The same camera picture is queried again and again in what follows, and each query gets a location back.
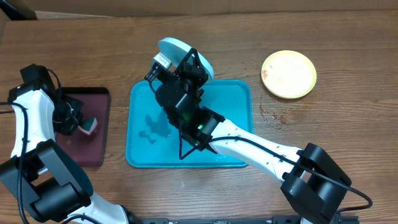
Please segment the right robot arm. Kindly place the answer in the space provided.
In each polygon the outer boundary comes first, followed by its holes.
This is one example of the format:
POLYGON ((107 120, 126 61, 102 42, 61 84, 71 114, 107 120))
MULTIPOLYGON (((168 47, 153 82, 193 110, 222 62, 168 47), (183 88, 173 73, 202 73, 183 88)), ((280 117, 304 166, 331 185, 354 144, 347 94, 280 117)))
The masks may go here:
POLYGON ((177 128, 180 141, 187 141, 194 151, 207 149, 233 157, 273 176, 302 220, 334 221, 351 181, 324 149, 312 143, 305 149, 277 144, 200 106, 209 74, 196 49, 190 49, 173 72, 171 65, 170 59, 158 53, 144 78, 149 83, 161 82, 153 89, 155 100, 177 128))

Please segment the yellow-green rimmed plate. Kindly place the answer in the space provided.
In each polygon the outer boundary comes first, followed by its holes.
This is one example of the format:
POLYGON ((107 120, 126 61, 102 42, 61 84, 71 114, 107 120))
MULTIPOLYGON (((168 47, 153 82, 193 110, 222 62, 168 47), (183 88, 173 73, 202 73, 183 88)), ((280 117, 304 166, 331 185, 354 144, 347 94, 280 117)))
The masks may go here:
POLYGON ((273 95, 291 100, 312 91, 317 82, 317 71, 312 61, 303 54, 281 50, 265 59, 261 79, 273 95))

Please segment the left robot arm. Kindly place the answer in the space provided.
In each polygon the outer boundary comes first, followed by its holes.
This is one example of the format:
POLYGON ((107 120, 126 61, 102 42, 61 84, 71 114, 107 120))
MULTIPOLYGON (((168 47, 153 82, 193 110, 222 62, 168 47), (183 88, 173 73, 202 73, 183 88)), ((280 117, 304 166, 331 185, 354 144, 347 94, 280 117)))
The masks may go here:
POLYGON ((1 182, 27 217, 45 223, 140 223, 132 212, 96 194, 85 171, 55 142, 53 100, 42 89, 12 89, 6 102, 16 116, 11 158, 1 164, 1 182))

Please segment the light blue rimmed plate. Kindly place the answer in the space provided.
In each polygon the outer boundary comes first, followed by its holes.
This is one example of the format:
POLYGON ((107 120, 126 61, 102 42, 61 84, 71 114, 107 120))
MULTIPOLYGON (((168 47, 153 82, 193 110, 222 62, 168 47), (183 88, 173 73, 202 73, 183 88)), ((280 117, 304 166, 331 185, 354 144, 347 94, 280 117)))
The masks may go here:
MULTIPOLYGON (((158 48, 160 50, 160 53, 168 58, 171 61, 172 65, 177 67, 192 47, 176 38, 165 37, 158 42, 158 48)), ((205 72, 209 75, 208 80, 213 80, 214 70, 209 61, 207 61, 207 59, 199 52, 198 58, 200 59, 200 62, 205 69, 205 72)))

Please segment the green and pink sponge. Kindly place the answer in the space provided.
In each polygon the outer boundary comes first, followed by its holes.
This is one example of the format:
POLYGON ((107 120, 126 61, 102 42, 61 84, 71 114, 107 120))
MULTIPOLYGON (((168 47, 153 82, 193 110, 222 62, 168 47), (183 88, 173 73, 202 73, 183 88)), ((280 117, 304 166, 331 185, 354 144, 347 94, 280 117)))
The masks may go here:
POLYGON ((82 120, 78 125, 78 129, 84 134, 90 135, 97 127, 97 124, 98 122, 96 118, 82 120))

